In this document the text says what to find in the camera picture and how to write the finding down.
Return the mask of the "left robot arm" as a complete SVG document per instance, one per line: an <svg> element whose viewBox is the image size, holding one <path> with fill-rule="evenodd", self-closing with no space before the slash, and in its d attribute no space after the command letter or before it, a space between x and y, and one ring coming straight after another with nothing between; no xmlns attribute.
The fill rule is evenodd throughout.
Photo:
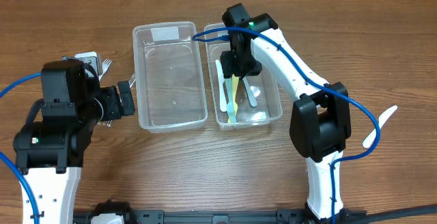
<svg viewBox="0 0 437 224"><path fill-rule="evenodd" d="M100 122L133 115L128 81L101 87L78 59L44 64L43 97L34 102L13 142L24 223L72 223L83 158Z"/></svg>

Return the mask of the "metal fork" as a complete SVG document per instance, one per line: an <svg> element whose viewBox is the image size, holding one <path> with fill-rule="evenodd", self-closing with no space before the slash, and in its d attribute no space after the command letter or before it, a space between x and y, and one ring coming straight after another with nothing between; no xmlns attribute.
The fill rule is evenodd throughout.
<svg viewBox="0 0 437 224"><path fill-rule="evenodd" d="M135 78L135 75L133 74L131 76L131 78L128 80L128 82L130 84L130 89L133 86L133 84L135 83L135 81L136 81L136 78ZM110 127L113 122L114 122L114 120L100 120L100 124L108 126L108 127Z"/></svg>

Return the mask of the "white plastic knife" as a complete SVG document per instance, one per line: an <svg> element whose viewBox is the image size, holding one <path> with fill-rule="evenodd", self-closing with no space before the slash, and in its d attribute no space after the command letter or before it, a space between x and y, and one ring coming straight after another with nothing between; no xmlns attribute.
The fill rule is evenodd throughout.
<svg viewBox="0 0 437 224"><path fill-rule="evenodd" d="M224 90L225 79L223 76L223 69L222 69L222 65L221 65L221 62L219 59L215 60L215 64L216 64L218 88L219 88L219 106L220 106L221 112L226 112L227 111L227 101L226 101L225 90Z"/></svg>
<svg viewBox="0 0 437 224"><path fill-rule="evenodd" d="M234 108L234 99L233 99L233 84L234 84L235 76L233 75L230 78L225 79L225 87L227 90L227 114L228 114L228 122L236 123L236 112Z"/></svg>
<svg viewBox="0 0 437 224"><path fill-rule="evenodd" d="M392 116L392 114L394 114L394 112L396 112L397 109L398 109L398 106L397 105L393 105L392 107L389 107L387 110L385 110L383 113L380 114L380 116L378 118L378 126L379 126L379 128L384 126L384 124L387 122L387 120L390 118L390 116ZM367 135L367 137L363 140L362 146L365 149L369 149L372 146L375 138L376 138L376 129L373 129Z"/></svg>
<svg viewBox="0 0 437 224"><path fill-rule="evenodd" d="M255 95L254 95L252 89L251 89L251 86L249 85L249 82L248 82L247 78L244 77L244 78L242 79L242 81L243 81L244 86L245 86L246 95L247 95L247 98L248 98L248 100L249 100L249 104L250 104L252 107L256 107L256 106L257 106L257 100L256 100L256 97L255 97Z"/></svg>

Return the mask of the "white plastic fork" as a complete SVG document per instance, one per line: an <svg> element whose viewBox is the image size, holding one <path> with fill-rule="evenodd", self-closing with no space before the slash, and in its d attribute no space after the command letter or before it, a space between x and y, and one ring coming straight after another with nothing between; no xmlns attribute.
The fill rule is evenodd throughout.
<svg viewBox="0 0 437 224"><path fill-rule="evenodd" d="M101 81L101 79L103 78L103 76L107 73L110 65L112 64L112 61L110 59L105 59L102 62L102 74L98 77L99 81Z"/></svg>

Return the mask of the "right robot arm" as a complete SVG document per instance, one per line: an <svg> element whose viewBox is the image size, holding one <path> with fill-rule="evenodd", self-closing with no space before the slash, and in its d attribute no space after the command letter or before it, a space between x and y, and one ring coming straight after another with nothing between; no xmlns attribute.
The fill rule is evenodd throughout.
<svg viewBox="0 0 437 224"><path fill-rule="evenodd" d="M267 69L293 102L290 138L307 164L308 219L315 223L340 221L343 202L339 167L346 139L351 135L347 101L327 89L347 95L314 73L286 42L278 24L268 15L250 17L242 4L227 8L222 20L229 30L230 50L222 53L224 77L257 76Z"/></svg>

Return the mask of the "yellow plastic knife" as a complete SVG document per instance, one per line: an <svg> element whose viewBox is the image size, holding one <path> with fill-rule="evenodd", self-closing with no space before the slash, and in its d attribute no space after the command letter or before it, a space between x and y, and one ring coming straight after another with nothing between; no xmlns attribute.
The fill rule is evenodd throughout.
<svg viewBox="0 0 437 224"><path fill-rule="evenodd" d="M237 92L237 88L238 88L238 81L239 81L239 78L235 77L234 84L233 84L233 99L234 99L234 108L235 108L236 114L237 114L237 110L238 110L238 105L236 104L236 92Z"/></svg>

